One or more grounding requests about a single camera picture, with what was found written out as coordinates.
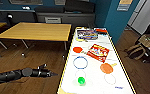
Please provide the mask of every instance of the white table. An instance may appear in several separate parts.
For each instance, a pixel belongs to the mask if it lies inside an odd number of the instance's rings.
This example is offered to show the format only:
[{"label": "white table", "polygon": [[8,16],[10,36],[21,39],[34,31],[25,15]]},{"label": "white table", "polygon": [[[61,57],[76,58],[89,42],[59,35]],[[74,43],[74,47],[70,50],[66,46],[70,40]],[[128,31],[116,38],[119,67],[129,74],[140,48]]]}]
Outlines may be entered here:
[{"label": "white table", "polygon": [[[135,90],[120,61],[120,58],[113,46],[109,35],[98,35],[97,40],[88,40],[88,42],[79,42],[77,38],[77,29],[75,31],[73,41],[69,50],[69,55],[62,74],[58,94],[134,94]],[[93,45],[97,44],[108,48],[109,54],[104,63],[117,63],[113,67],[114,71],[106,74],[101,71],[100,62],[86,54],[75,53],[74,47],[82,47],[85,52]],[[74,66],[74,59],[82,56],[87,59],[88,65],[84,69],[77,69]],[[81,72],[85,76],[85,85],[80,86],[77,82],[77,74]]]}]

